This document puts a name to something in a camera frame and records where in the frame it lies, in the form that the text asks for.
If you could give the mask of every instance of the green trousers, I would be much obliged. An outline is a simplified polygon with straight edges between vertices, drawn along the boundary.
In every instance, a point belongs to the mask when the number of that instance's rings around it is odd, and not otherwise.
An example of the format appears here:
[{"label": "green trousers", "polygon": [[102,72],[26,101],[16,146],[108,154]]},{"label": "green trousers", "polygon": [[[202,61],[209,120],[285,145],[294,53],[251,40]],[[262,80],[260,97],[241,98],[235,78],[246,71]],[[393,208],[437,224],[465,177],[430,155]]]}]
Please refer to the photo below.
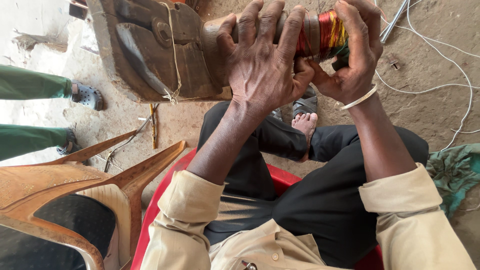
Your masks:
[{"label": "green trousers", "polygon": [[[69,98],[70,79],[0,65],[0,99]],[[0,161],[65,144],[63,128],[0,124]]]}]

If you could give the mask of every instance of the green rag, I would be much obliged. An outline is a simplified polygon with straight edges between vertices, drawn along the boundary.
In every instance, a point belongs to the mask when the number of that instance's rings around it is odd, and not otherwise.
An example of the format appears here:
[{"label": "green rag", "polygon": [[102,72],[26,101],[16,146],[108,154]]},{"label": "green rag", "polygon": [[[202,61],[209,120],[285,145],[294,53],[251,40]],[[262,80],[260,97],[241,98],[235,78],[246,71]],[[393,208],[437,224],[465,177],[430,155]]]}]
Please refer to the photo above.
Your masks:
[{"label": "green rag", "polygon": [[426,169],[443,199],[440,208],[450,219],[465,193],[480,182],[480,143],[430,153]]}]

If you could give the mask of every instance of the brown plastic chair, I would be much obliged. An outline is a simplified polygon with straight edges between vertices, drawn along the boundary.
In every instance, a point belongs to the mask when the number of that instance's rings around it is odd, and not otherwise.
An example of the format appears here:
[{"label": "brown plastic chair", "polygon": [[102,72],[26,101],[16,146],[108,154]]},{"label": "brown plastic chair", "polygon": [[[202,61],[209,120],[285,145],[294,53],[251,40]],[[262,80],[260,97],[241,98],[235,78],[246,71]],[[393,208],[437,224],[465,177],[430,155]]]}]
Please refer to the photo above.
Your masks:
[{"label": "brown plastic chair", "polygon": [[186,142],[179,141],[115,176],[80,161],[107,150],[134,132],[51,162],[0,167],[0,225],[72,247],[84,258],[87,270],[104,270],[100,252],[85,238],[34,217],[35,211],[57,198],[75,192],[90,196],[115,213],[120,265],[122,270],[129,269],[142,226],[142,191],[186,148]]}]

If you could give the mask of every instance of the knee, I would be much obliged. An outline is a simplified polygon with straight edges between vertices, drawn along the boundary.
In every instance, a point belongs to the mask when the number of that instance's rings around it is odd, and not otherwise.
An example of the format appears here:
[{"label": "knee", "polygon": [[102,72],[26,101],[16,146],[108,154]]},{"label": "knee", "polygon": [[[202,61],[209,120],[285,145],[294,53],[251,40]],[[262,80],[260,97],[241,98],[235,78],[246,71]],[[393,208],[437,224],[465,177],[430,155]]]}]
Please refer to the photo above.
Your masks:
[{"label": "knee", "polygon": [[215,104],[211,109],[209,109],[204,116],[204,123],[206,122],[216,122],[219,123],[223,115],[228,109],[230,101],[222,101]]}]

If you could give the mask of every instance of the hand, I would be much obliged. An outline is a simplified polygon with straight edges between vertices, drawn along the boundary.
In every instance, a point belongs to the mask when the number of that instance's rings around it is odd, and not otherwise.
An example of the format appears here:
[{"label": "hand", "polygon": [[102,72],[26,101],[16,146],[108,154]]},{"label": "hand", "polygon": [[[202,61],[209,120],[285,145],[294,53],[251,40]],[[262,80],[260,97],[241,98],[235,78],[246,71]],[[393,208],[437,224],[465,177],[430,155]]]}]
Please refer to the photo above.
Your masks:
[{"label": "hand", "polygon": [[293,57],[305,16],[305,9],[293,8],[283,27],[278,45],[273,44],[276,23],[285,6],[283,0],[274,0],[260,18],[258,35],[255,21],[263,7],[263,0],[247,5],[239,22],[239,42],[231,37],[237,21],[232,13],[220,26],[216,41],[226,61],[228,80],[232,87],[232,102],[236,102],[248,114],[266,116],[272,110],[299,99],[312,80],[313,69],[303,58]]},{"label": "hand", "polygon": [[380,9],[366,0],[339,0],[335,11],[348,33],[348,67],[329,76],[315,62],[312,83],[327,97],[347,105],[371,90],[371,83],[383,47],[380,43]]}]

